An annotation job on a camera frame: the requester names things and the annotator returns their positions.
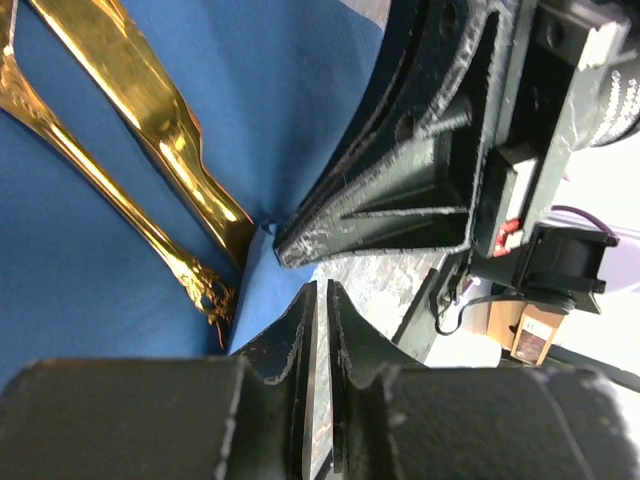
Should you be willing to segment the gold knife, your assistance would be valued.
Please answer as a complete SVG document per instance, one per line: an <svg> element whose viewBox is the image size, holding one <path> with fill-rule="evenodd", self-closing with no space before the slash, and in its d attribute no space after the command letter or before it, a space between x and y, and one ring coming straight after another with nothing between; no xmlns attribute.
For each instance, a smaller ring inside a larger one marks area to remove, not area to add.
<svg viewBox="0 0 640 480"><path fill-rule="evenodd" d="M32 6L109 98L204 230L243 269L255 225L207 171L195 113L123 4Z"/></svg>

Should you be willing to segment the gold spoon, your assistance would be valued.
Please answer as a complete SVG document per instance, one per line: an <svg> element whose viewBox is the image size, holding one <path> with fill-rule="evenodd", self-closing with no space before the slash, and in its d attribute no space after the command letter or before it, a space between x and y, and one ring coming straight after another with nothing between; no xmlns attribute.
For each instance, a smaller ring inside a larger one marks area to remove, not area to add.
<svg viewBox="0 0 640 480"><path fill-rule="evenodd" d="M235 291L222 278L168 236L91 157L40 98L19 68L14 50L18 5L1 3L1 109L63 155L119 214L137 230L185 288L211 325L229 326Z"/></svg>

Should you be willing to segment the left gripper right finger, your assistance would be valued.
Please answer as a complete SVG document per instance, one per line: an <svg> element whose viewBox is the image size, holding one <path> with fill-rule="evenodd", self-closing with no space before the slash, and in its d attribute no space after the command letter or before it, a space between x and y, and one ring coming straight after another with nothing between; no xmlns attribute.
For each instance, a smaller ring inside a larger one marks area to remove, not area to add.
<svg viewBox="0 0 640 480"><path fill-rule="evenodd" d="M334 469L345 479L635 479L612 384L560 368L431 369L327 286Z"/></svg>

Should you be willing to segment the cardboard box with label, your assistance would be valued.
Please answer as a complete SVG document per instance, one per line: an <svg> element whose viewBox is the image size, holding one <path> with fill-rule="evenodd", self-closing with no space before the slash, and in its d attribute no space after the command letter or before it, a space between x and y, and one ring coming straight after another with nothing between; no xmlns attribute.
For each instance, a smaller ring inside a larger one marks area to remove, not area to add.
<svg viewBox="0 0 640 480"><path fill-rule="evenodd" d="M545 360L565 314L549 312L533 303L499 301L491 305L487 336L510 357L527 365Z"/></svg>

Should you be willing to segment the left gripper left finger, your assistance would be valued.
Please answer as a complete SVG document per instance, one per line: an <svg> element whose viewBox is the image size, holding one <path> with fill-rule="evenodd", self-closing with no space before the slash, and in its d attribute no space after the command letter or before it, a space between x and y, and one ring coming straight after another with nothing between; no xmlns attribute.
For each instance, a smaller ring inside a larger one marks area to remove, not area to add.
<svg viewBox="0 0 640 480"><path fill-rule="evenodd" d="M233 355L53 359L1 396L5 479L304 479L317 286Z"/></svg>

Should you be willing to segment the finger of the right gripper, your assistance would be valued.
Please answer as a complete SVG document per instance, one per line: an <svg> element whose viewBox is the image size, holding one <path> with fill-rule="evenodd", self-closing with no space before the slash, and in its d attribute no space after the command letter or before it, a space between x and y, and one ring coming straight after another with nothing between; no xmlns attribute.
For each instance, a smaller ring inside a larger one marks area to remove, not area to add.
<svg viewBox="0 0 640 480"><path fill-rule="evenodd" d="M526 1L394 1L366 90L276 237L288 268L359 254L484 252L489 153L509 134Z"/></svg>

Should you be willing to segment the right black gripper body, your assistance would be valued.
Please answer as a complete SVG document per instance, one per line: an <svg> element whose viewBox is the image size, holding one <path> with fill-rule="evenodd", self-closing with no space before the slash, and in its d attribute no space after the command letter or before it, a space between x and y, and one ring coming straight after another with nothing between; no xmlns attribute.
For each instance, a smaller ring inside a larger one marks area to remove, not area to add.
<svg viewBox="0 0 640 480"><path fill-rule="evenodd" d="M523 2L500 114L469 270L504 300L598 313L598 270L617 237L545 219L573 153L639 130L638 3Z"/></svg>

